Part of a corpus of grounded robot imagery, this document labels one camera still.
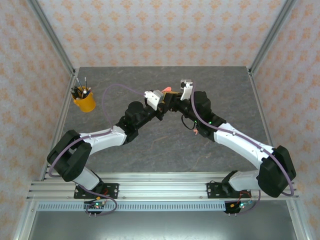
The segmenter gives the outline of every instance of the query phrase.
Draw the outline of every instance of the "pen holder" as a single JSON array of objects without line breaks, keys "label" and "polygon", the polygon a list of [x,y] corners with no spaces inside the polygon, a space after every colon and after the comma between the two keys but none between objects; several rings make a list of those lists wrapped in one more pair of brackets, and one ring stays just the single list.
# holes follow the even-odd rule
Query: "pen holder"
[{"label": "pen holder", "polygon": [[80,108],[80,110],[84,113],[89,113],[96,107],[96,102],[94,100],[94,94],[92,93],[92,91],[85,98],[75,99],[73,95],[72,98],[74,104],[77,105]]}]

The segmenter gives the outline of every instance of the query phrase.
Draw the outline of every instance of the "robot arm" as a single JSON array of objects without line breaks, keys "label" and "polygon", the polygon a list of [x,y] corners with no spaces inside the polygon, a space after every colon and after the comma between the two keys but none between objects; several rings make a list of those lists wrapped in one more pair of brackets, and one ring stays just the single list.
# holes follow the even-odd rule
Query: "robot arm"
[{"label": "robot arm", "polygon": [[81,140],[72,147],[75,150],[73,153],[67,151],[63,154],[54,169],[66,182],[73,181],[88,190],[100,193],[101,179],[85,167],[89,155],[109,147],[130,143],[138,136],[139,128],[154,117],[161,121],[164,114],[170,110],[172,112],[181,112],[185,118],[189,118],[196,123],[196,129],[200,135],[234,150],[257,168],[257,170],[247,172],[232,171],[222,183],[216,185],[216,189],[213,189],[213,191],[217,193],[223,192],[224,196],[232,198],[234,192],[261,189],[272,197],[278,197],[288,186],[288,182],[276,163],[261,149],[272,153],[284,167],[290,180],[293,180],[296,177],[296,172],[288,150],[282,146],[274,148],[249,138],[261,146],[261,149],[258,149],[237,136],[235,133],[242,136],[246,135],[212,112],[211,102],[205,92],[195,91],[194,104],[201,119],[212,126],[229,130],[232,133],[226,133],[202,124],[192,109],[190,101],[192,88],[193,83],[191,81],[182,80],[181,89],[183,92],[166,91],[162,93],[159,90],[146,91],[146,107],[143,107],[143,104],[138,101],[130,103],[125,115],[119,122],[106,130],[80,134],[74,130],[68,131],[50,152],[47,161],[52,164],[57,155],[72,141],[86,137],[86,139]]}]

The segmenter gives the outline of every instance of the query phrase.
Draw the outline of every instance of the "yellow cup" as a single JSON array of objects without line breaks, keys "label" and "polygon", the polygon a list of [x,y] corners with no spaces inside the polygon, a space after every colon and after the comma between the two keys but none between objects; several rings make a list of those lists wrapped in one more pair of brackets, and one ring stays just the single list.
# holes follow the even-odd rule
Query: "yellow cup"
[{"label": "yellow cup", "polygon": [[75,99],[74,96],[72,96],[72,98],[74,104],[77,105],[80,108],[80,110],[84,113],[89,113],[96,107],[96,102],[94,100],[94,94],[92,93],[92,91],[89,93],[88,96],[86,96],[86,98]]}]

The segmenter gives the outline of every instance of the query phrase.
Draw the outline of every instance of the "wall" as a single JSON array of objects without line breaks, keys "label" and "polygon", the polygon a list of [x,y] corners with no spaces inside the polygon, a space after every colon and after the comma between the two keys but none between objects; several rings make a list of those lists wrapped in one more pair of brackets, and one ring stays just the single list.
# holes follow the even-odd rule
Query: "wall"
[{"label": "wall", "polygon": [[2,0],[0,26],[0,239],[10,240],[45,163],[69,74],[26,0]]},{"label": "wall", "polygon": [[285,0],[39,0],[73,66],[250,66]]},{"label": "wall", "polygon": [[275,145],[286,146],[320,236],[320,2],[298,0],[254,80]]}]

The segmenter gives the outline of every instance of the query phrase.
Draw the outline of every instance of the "patterned wallpaper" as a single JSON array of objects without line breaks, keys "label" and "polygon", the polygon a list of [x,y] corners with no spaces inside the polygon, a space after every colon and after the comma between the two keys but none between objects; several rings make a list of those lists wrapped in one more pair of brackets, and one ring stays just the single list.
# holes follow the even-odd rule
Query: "patterned wallpaper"
[{"label": "patterned wallpaper", "polygon": [[297,1],[254,80],[275,145],[288,147],[320,236],[320,1]]},{"label": "patterned wallpaper", "polygon": [[0,1],[0,239],[39,179],[69,74],[26,0]]},{"label": "patterned wallpaper", "polygon": [[73,66],[250,66],[285,0],[39,0]]}]

